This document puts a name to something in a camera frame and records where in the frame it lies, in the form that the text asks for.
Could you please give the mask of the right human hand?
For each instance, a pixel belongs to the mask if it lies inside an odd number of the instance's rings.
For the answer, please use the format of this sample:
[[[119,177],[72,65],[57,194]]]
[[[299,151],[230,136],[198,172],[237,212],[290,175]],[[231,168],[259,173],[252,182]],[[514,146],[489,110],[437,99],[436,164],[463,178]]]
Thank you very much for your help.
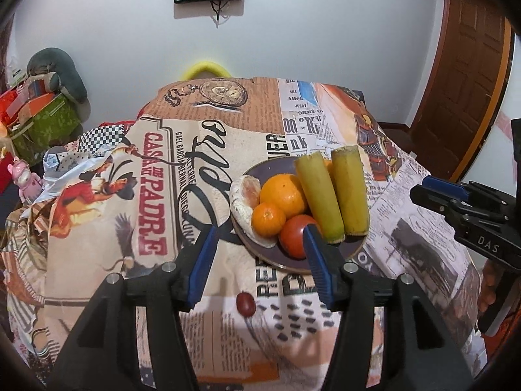
[[[488,260],[482,269],[480,295],[478,297],[479,312],[484,313],[495,302],[495,291],[501,280],[503,270],[492,260]]]

